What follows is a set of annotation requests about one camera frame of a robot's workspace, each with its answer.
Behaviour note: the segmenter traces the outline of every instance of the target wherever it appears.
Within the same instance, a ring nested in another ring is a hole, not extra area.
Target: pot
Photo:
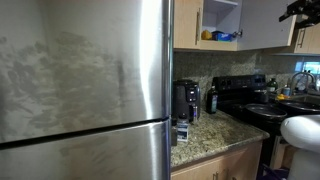
[[[252,115],[260,117],[263,120],[282,122],[287,116],[285,111],[266,104],[247,104],[245,109]]]
[[[280,100],[279,107],[294,115],[320,114],[320,106],[309,102]]]
[[[269,94],[267,90],[255,90],[254,91],[254,100],[257,103],[268,103],[269,102]]]

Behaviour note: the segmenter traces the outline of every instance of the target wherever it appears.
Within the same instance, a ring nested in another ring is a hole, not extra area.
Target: bottle
[[[285,85],[284,88],[282,89],[282,94],[286,96],[290,96],[290,88],[288,85]]]
[[[187,115],[182,113],[179,115],[177,122],[177,141],[188,142],[189,120]]]
[[[278,83],[276,81],[276,78],[271,78],[271,80],[267,83],[267,91],[274,92],[277,89],[278,89]]]
[[[215,85],[207,93],[207,104],[206,111],[209,114],[214,114],[217,112],[217,100],[218,100],[218,91],[216,90]]]

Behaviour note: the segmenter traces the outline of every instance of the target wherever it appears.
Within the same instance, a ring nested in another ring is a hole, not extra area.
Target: kitchen wall
[[[266,74],[275,77],[279,87],[295,73],[297,62],[320,61],[320,57],[274,56],[261,50],[243,52],[174,52],[173,79],[199,82],[201,99],[210,89],[215,76]]]

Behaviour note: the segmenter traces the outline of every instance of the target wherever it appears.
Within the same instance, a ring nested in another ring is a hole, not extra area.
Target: cabinet door
[[[289,46],[295,16],[279,22],[293,0],[243,0],[238,50]]]
[[[199,49],[203,0],[174,3],[174,48]]]
[[[310,42],[312,40],[313,28],[303,28],[299,30],[294,53],[308,53]]]
[[[218,161],[210,161],[172,173],[171,180],[212,180],[218,174]]]
[[[253,144],[251,147],[238,151],[224,158],[220,164],[223,166],[220,173],[227,180],[254,180],[256,179],[261,144]]]
[[[312,28],[312,35],[310,38],[308,53],[320,54],[320,24],[310,28]]]

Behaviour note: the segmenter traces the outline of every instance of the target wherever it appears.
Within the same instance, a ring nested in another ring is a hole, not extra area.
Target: refrigerator door
[[[165,180],[170,121],[0,151],[0,179]]]
[[[0,144],[168,118],[171,3],[0,1]]]

